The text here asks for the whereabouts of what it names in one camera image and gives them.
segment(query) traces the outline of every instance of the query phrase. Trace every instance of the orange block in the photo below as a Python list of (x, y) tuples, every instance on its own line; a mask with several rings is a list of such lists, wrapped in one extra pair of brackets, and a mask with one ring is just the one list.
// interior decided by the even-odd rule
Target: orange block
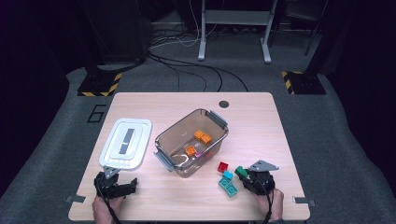
[(201, 141), (203, 141), (205, 144), (208, 144), (210, 141), (212, 141), (212, 137), (206, 133), (201, 137)]
[(204, 132), (202, 132), (201, 130), (198, 130), (195, 132), (194, 138), (199, 141), (199, 140), (201, 140), (201, 137), (204, 136), (204, 134), (205, 134)]
[(191, 156), (194, 156), (195, 153), (197, 153), (197, 151), (195, 150), (194, 146), (188, 146), (188, 147), (186, 147), (186, 153), (188, 156), (191, 157)]

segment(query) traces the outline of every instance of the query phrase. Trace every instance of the human hand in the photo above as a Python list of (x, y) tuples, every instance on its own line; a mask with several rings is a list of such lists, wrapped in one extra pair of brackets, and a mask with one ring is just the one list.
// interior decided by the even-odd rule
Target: human hand
[[(253, 194), (253, 197), (256, 199), (257, 204), (259, 205), (259, 209), (263, 215), (266, 216), (269, 210), (269, 203), (266, 195), (257, 195)], [(269, 194), (270, 200), (272, 200), (271, 207), (271, 217), (269, 222), (282, 219), (283, 216), (283, 198), (284, 194), (280, 189), (274, 189)]]
[[(124, 197), (109, 199), (110, 207), (114, 210), (114, 213), (117, 215), (120, 212), (120, 207)], [(113, 217), (110, 215), (108, 211), (108, 207), (103, 201), (103, 199), (99, 196), (96, 196), (92, 203), (93, 210), (93, 218), (97, 224), (112, 224)]]

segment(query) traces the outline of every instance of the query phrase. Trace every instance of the green block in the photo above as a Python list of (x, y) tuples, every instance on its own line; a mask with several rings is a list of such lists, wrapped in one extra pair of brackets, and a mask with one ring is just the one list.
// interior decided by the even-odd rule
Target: green block
[(244, 177), (248, 177), (248, 172), (242, 167), (242, 166), (238, 166), (235, 169), (235, 173), (240, 176), (244, 176)]

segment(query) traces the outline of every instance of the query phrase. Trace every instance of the teal block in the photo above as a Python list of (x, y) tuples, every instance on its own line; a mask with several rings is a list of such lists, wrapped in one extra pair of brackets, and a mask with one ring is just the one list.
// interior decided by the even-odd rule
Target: teal block
[(227, 189), (227, 187), (231, 184), (231, 180), (227, 177), (223, 177), (220, 181), (219, 181), (219, 185), (224, 188)]
[(238, 189), (233, 184), (230, 184), (225, 191), (228, 196), (233, 197), (238, 192)]
[(228, 171), (224, 171), (223, 176), (225, 176), (225, 177), (227, 177), (227, 178), (229, 178), (229, 179), (233, 179), (233, 174), (230, 173), (230, 172), (228, 172)]

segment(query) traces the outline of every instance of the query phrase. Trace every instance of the metal rack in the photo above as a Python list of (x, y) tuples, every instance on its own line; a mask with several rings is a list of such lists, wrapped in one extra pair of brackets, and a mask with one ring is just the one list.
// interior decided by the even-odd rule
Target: metal rack
[(205, 59), (206, 50), (206, 25), (207, 24), (241, 24), (241, 25), (265, 25), (264, 37), (260, 38), (262, 54), (265, 63), (271, 63), (270, 51), (268, 49), (268, 36), (275, 15), (277, 0), (273, 1), (270, 11), (233, 11), (233, 10), (208, 10), (205, 0), (202, 0), (202, 37), (199, 48), (198, 60)]

